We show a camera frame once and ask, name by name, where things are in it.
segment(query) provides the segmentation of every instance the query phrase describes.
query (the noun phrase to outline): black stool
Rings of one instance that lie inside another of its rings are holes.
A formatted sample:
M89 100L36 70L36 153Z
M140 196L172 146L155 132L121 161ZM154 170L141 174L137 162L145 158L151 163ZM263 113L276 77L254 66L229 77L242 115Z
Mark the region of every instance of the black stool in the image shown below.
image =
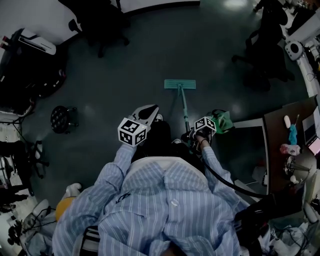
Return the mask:
M51 127L56 134L69 134L69 127L78 127L78 123L72 122L71 112L77 111L76 107L66 108L57 106L51 114Z

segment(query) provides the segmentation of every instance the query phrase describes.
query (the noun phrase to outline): striped shirt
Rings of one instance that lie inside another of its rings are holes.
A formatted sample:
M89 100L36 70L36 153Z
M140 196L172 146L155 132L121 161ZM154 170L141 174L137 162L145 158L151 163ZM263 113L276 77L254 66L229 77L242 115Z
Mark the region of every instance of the striped shirt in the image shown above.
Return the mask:
M125 179L135 150L122 145L65 211L53 235L55 256L71 256L76 238L92 225L98 226L100 256L160 256L171 241L187 255L241 254L233 221L248 205L233 189L207 169L205 182L181 161L165 169L151 161ZM202 156L232 182L211 147Z

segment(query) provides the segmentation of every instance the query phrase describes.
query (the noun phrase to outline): flat mop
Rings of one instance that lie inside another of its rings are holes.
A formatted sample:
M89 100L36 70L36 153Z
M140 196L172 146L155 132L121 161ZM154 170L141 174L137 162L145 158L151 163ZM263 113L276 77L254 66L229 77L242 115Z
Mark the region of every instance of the flat mop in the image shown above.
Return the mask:
M176 79L166 79L164 80L164 89L178 89L178 94L182 98L183 114L184 114L184 124L186 132L190 132L190 125L188 119L188 109L187 102L184 93L184 89L196 89L196 80L176 80Z

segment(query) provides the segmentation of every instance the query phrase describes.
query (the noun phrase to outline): pink object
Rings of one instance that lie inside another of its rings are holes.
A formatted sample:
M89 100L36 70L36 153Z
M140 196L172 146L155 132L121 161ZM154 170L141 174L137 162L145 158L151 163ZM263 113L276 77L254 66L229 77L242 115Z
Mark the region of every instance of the pink object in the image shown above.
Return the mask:
M299 155L300 150L301 150L301 148L298 145L282 144L280 147L281 154L289 154L292 156Z

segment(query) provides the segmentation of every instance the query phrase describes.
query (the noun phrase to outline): green mop head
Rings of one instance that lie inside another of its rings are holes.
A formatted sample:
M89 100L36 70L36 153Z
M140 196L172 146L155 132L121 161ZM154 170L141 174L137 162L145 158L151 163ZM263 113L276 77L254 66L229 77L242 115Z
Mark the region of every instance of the green mop head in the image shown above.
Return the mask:
M196 89L196 80L178 80L166 79L164 80L164 89Z

